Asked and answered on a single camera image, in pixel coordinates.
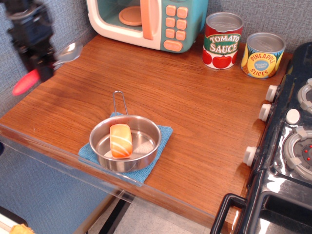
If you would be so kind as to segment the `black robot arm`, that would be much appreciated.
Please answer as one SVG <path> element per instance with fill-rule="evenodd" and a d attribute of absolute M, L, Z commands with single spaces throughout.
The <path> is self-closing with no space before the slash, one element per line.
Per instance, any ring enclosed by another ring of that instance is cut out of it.
<path fill-rule="evenodd" d="M 12 22 L 11 42 L 27 71 L 37 71 L 41 82 L 54 75 L 55 51 L 50 42 L 53 20 L 38 0 L 2 0 L 5 15 Z"/>

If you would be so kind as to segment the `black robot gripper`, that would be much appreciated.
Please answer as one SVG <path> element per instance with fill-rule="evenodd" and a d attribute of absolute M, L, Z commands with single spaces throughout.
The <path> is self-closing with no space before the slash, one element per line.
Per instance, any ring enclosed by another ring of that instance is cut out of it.
<path fill-rule="evenodd" d="M 50 79 L 56 62 L 55 50 L 50 43 L 52 26 L 40 21 L 15 21 L 8 33 L 27 71 L 36 70 L 41 82 Z"/>

